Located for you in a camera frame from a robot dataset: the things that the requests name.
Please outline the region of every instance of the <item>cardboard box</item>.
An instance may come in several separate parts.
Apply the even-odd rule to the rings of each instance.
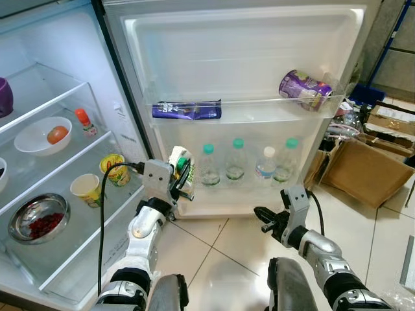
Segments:
[[[365,124],[365,132],[406,148],[415,142],[415,112],[390,104],[379,103]]]
[[[315,183],[320,181],[319,176],[321,177],[320,171],[324,169],[324,161],[327,158],[328,152],[317,150],[316,156],[311,162],[309,171],[304,179],[304,187],[310,189]]]
[[[378,208],[405,184],[413,172],[411,167],[351,139],[341,144],[332,155],[322,182]]]
[[[415,154],[413,148],[405,148],[400,144],[396,144],[390,141],[384,141],[383,139],[369,135],[367,133],[359,134],[359,140],[365,141],[366,144],[374,148],[382,149],[384,151],[392,152],[393,154],[399,155],[400,159],[412,157]]]
[[[407,157],[404,157],[403,155],[395,154],[395,153],[393,153],[391,151],[388,151],[388,150],[383,150],[383,149],[379,149],[379,148],[376,148],[376,147],[373,147],[373,148],[375,148],[379,152],[383,153],[384,155],[386,155],[388,157],[391,157],[392,159],[395,159],[396,161],[399,161],[401,163],[404,163],[405,160],[407,159]]]

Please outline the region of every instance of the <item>white bottle cap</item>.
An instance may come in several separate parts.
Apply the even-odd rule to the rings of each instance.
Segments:
[[[275,154],[275,149],[273,149],[272,147],[265,147],[264,148],[264,156],[266,157],[273,157]]]

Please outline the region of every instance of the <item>refrigerator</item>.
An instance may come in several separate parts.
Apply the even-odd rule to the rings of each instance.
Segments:
[[[0,157],[8,182],[0,193],[0,294],[57,310],[88,310],[97,298],[99,210],[71,194],[78,176],[102,180],[110,153],[138,162],[168,160],[175,145],[196,161],[195,198],[180,198],[177,218],[249,216],[277,209],[279,191],[301,183],[379,9],[380,0],[72,0],[7,1],[0,5],[0,76],[14,110],[0,118]],[[292,69],[333,88],[318,111],[313,98],[282,98]],[[220,119],[152,117],[159,101],[221,100]],[[86,137],[74,111],[83,108],[98,134]],[[71,141],[45,157],[20,152],[14,139],[50,116],[69,119]],[[283,185],[255,179],[264,147],[300,142],[296,177]],[[244,139],[247,169],[240,183],[223,167],[235,138]],[[213,144],[220,183],[201,185],[198,161]],[[106,186],[103,272],[127,247],[126,229],[140,200],[140,177]],[[30,198],[57,193],[70,205],[66,228],[44,244],[22,245],[8,223]]]

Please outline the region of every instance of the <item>small sauce bottle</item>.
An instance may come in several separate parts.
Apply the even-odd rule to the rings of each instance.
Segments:
[[[77,116],[79,122],[81,122],[84,126],[85,136],[91,137],[95,136],[98,133],[98,129],[91,123],[85,110],[78,108],[75,110],[75,115]]]

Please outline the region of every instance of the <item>yellow cup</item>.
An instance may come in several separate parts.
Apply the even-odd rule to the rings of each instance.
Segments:
[[[121,154],[108,154],[104,159],[99,163],[99,169],[103,174],[108,170],[108,168],[116,163],[122,163],[125,159]],[[126,166],[115,167],[108,174],[108,179],[116,187],[122,187],[130,181],[130,173]]]
[[[71,192],[78,198],[84,200],[90,207],[101,206],[101,186],[99,177],[95,174],[85,174],[72,181]]]

